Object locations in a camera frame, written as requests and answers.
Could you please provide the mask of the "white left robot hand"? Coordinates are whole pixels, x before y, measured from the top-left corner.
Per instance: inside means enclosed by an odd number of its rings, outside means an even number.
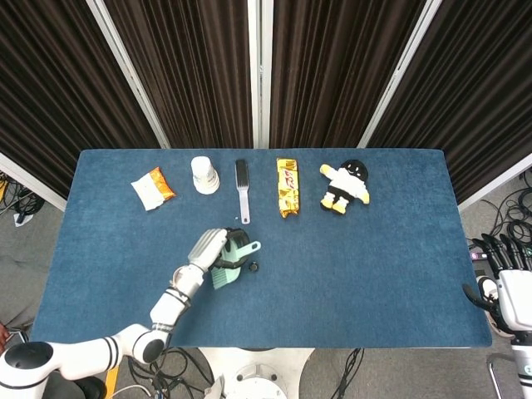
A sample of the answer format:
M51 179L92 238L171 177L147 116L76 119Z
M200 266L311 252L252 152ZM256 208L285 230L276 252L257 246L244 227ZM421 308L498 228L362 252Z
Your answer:
M221 259L226 243L236 240L238 244L249 244L249 236L242 229L215 228L206 230L188 255L189 265L194 265L203 273L213 267L235 269L244 264L246 255L237 260Z

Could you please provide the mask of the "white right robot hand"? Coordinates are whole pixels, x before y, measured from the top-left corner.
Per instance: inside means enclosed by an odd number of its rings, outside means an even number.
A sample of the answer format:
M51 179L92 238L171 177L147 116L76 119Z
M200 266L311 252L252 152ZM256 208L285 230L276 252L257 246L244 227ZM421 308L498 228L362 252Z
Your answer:
M506 234L482 234L473 243L486 255L491 276L486 279L496 294L482 287L462 285L462 291L476 307L488 313L496 327L523 340L532 334L532 254L517 239Z

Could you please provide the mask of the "teal dish brush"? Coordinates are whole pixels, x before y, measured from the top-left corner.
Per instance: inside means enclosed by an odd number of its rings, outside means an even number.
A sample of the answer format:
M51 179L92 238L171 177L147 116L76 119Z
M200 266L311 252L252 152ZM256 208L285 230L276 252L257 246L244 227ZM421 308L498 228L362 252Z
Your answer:
M240 269L246 264L251 254L261 249L259 241L246 244L231 239L222 249L219 258L211 268L214 289L234 282L240 275Z

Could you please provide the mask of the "white paper cup stack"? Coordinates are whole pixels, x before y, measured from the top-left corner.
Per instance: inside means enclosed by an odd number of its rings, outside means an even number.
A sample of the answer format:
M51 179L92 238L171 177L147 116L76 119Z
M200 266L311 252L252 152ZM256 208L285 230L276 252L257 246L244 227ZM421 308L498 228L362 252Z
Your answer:
M207 156L196 156L190 162L193 183L202 195L211 195L219 188L219 175Z

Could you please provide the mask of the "white orange snack bag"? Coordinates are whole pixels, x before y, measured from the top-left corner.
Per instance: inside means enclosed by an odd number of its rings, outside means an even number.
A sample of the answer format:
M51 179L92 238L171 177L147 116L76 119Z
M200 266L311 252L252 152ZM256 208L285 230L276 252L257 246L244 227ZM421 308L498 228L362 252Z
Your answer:
M159 166L131 182L133 190L140 199L145 211L158 208L176 193L169 187Z

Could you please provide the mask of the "gold foil snack package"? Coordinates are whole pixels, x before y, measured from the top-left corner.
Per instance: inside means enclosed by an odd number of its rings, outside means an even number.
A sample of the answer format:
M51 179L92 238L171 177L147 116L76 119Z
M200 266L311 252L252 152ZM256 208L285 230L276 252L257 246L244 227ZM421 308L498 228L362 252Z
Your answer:
M286 219L290 214L297 215L300 208L298 162L295 159L277 158L278 209Z

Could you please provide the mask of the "blue table cover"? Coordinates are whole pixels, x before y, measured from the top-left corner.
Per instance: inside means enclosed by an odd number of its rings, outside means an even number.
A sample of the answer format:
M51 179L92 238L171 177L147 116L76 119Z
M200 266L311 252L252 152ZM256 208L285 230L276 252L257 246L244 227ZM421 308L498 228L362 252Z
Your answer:
M462 292L475 284L444 155L415 149L207 150L219 173L199 194L196 150L80 154L32 339L81 342L150 324L149 313L212 228L238 228L234 163L249 167L259 271L220 289L205 281L179 320L180 347L488 347L485 314ZM278 209L277 158L298 162L300 208ZM329 179L360 160L370 203L346 214L320 206ZM176 193L145 211L131 186L159 166Z

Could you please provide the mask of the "black white plush doll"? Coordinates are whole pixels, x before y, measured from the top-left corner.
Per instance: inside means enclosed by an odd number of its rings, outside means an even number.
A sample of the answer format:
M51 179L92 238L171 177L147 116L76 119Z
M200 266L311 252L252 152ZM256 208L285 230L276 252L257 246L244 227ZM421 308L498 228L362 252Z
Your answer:
M327 191L320 200L320 206L337 214L346 214L348 205L354 200L370 203L366 187L369 176L367 167L360 160L346 160L338 169L322 164L322 175L329 179Z

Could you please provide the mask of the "dark brown curtain panel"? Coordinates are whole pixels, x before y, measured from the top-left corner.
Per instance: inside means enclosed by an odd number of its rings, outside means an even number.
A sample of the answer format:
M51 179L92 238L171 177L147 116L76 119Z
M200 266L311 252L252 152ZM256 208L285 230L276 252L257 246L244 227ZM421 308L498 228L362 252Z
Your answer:
M532 0L442 0L369 144L441 150L458 202L532 154Z
M105 4L171 147L252 147L247 0Z
M426 0L274 0L269 145L354 147Z
M0 0L0 152L67 198L83 150L158 149L86 0Z

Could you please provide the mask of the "white partition frame bar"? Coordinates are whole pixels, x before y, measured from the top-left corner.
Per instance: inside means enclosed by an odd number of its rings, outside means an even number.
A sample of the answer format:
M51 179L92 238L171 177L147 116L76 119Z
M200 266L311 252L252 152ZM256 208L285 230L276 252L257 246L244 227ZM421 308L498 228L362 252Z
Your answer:
M517 175L520 175L521 173L525 172L530 167L532 167L532 153L529 153L525 158L517 162L515 165L511 166L508 170L497 176L490 183L484 185L473 195L460 202L458 204L458 211L462 212L463 210L474 204L476 201L481 200L484 196L488 195L490 192L507 183L509 180L512 180Z
M29 173L13 160L9 159L0 151L0 171L6 173L18 183L26 186L29 190L39 195L46 202L53 205L61 212L66 210L67 200L55 190L45 185L37 177Z

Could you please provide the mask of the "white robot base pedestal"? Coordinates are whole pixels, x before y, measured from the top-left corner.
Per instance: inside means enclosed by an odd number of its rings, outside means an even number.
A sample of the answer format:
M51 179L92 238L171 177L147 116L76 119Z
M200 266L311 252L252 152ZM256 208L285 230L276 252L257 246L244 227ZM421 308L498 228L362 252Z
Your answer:
M314 349L202 347L200 351L214 376L204 399L300 399L301 377Z

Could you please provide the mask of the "white partition frame post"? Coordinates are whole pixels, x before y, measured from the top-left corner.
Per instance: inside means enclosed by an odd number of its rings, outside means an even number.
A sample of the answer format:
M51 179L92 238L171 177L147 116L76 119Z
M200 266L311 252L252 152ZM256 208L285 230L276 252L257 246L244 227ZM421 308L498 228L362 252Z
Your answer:
M171 147L154 107L131 60L104 0L85 0L126 82L162 149Z
M413 57L416 55L417 49L420 46L427 30L429 29L435 15L437 14L443 0L425 0L421 14L418 17L416 24L409 36L403 52L393 70L392 76L387 83L387 86L382 93L376 109L368 122L360 141L357 143L357 148L366 148L375 133L379 123L381 122L392 98L396 94L402 78L406 70L411 64Z
M247 0L248 31L249 31L249 66L252 105L253 146L260 147L261 139L261 106L260 106L260 0Z
M261 5L261 139L260 145L269 148L271 87L273 60L273 5L274 0L260 0Z

